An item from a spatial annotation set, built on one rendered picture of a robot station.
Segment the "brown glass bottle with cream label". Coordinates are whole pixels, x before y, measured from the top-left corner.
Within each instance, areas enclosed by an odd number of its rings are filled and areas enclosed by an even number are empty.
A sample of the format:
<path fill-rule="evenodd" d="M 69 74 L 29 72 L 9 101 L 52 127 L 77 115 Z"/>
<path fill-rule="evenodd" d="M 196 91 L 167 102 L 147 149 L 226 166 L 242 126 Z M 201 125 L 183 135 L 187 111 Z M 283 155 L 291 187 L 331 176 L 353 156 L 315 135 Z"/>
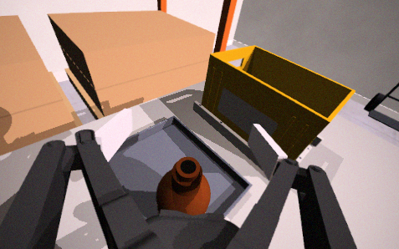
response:
<path fill-rule="evenodd" d="M 157 212 L 173 210 L 188 215 L 207 211 L 211 199 L 210 185 L 199 162 L 192 157 L 181 158 L 161 178 L 156 190 Z"/>

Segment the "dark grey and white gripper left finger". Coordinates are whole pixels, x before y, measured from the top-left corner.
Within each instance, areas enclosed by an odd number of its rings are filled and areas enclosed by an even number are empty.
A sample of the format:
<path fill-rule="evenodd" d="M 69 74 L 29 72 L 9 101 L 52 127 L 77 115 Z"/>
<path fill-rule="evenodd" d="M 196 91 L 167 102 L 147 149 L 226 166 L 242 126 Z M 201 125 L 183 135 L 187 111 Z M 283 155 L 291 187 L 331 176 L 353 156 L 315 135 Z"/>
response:
<path fill-rule="evenodd" d="M 108 249 L 166 249 L 108 163 L 131 131 L 123 109 L 96 132 L 77 131 L 76 145 L 45 143 L 0 225 L 0 249 L 54 249 L 72 170 L 82 170 Z"/>

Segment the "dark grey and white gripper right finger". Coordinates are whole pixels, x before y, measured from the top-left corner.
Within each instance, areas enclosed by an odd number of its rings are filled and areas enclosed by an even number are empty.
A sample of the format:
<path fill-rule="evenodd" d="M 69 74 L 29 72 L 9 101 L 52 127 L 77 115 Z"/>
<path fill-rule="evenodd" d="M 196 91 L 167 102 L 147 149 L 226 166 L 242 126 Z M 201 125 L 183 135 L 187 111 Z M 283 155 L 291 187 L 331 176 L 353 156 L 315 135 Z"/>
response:
<path fill-rule="evenodd" d="M 357 249 L 322 168 L 299 167 L 260 124 L 253 124 L 248 146 L 269 184 L 226 249 L 269 249 L 291 188 L 298 193 L 304 249 Z"/>

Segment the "grey rectangular tray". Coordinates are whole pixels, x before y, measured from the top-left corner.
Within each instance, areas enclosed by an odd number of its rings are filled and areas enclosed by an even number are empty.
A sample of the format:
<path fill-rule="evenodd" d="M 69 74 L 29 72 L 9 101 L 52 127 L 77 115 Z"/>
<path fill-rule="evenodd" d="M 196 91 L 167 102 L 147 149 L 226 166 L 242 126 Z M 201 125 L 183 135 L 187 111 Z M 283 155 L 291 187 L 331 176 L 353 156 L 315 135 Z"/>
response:
<path fill-rule="evenodd" d="M 126 138 L 108 163 L 147 219 L 158 215 L 156 189 L 161 178 L 183 157 L 199 162 L 210 185 L 206 213 L 225 217 L 253 186 L 175 115 Z"/>

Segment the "dark olive open-top crate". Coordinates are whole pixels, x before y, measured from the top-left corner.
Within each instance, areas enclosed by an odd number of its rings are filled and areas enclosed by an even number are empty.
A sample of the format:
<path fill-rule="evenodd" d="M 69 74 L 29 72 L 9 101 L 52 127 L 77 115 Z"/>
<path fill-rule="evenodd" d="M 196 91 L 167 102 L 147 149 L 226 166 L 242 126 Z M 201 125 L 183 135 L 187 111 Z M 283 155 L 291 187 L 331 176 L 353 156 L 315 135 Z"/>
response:
<path fill-rule="evenodd" d="M 239 67 L 228 63 L 241 58 Z M 261 125 L 295 160 L 354 92 L 254 45 L 210 53 L 202 106 L 247 142 Z"/>

